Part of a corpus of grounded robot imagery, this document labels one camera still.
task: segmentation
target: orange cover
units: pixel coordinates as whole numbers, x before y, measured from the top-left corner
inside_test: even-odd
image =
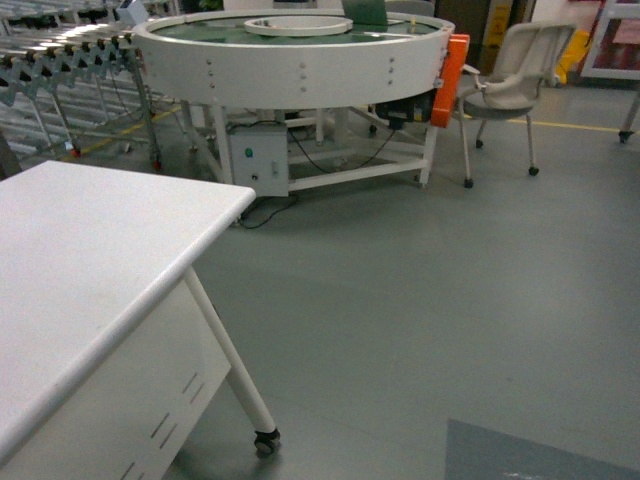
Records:
[[[434,127],[445,128],[449,124],[451,111],[456,101],[458,80],[467,59],[470,40],[469,35],[462,33],[454,33],[449,38],[447,58],[444,59],[440,74],[443,84],[436,93],[431,112],[431,125]]]

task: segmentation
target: yellow floor line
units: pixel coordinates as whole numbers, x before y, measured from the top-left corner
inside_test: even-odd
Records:
[[[510,123],[527,123],[525,120],[507,120]],[[592,127],[590,125],[575,125],[573,123],[555,123],[555,122],[533,122],[534,125],[539,125],[542,127],[556,127],[556,128],[572,128],[574,130],[591,130],[594,132],[615,132],[618,133],[620,129],[618,128],[608,128],[608,127]]]
[[[157,122],[159,120],[162,120],[165,117],[168,117],[169,115],[177,112],[178,110],[180,110],[180,107],[173,107],[171,110],[167,110],[166,112],[163,113],[159,113],[156,116],[153,117],[152,121],[153,122]],[[140,130],[142,127],[144,127],[144,122],[138,122],[135,125],[129,127],[129,128],[125,128],[124,130],[120,130],[119,132],[116,133],[116,135],[118,136],[123,136],[123,135],[128,135],[131,132],[135,132],[136,130]],[[82,155],[92,152],[94,150],[98,150],[102,147],[104,147],[105,145],[110,144],[111,142],[113,142],[114,139],[113,138],[105,138],[104,140],[100,140],[99,142],[93,143],[91,145],[89,145],[88,147],[84,147],[82,149]],[[77,157],[74,157],[73,155],[65,155],[64,157],[61,158],[61,160],[63,162],[70,162],[71,160],[75,160]]]

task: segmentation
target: table top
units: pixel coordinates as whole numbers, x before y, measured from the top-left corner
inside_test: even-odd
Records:
[[[177,40],[207,42],[229,45],[268,45],[268,46],[296,46],[296,45],[344,45],[353,43],[376,43],[386,40],[398,40],[406,35],[407,38],[428,35],[437,32],[441,25],[416,21],[411,25],[409,20],[393,21],[387,28],[373,25],[353,25],[353,29],[345,33],[324,36],[264,36],[248,32],[244,26],[247,20],[261,18],[259,16],[214,18],[189,23],[171,25],[153,30],[155,35]]]
[[[0,183],[0,466],[254,198],[58,162]]]

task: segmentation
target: electrical box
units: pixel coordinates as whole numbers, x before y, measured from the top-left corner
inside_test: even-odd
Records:
[[[144,23],[149,19],[149,14],[142,0],[124,0],[124,2],[116,8],[116,13],[120,17],[120,20],[131,26]]]
[[[392,130],[400,130],[405,122],[428,122],[431,119],[435,93],[436,90],[431,90],[414,97],[378,103],[376,115],[389,120],[389,127]]]
[[[259,197],[289,195],[287,127],[236,127],[229,134],[233,183],[251,187]]]

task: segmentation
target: control box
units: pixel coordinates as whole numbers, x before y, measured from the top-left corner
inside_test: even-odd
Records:
[[[229,134],[233,183],[251,187],[259,197],[289,195],[287,127],[236,127]]]

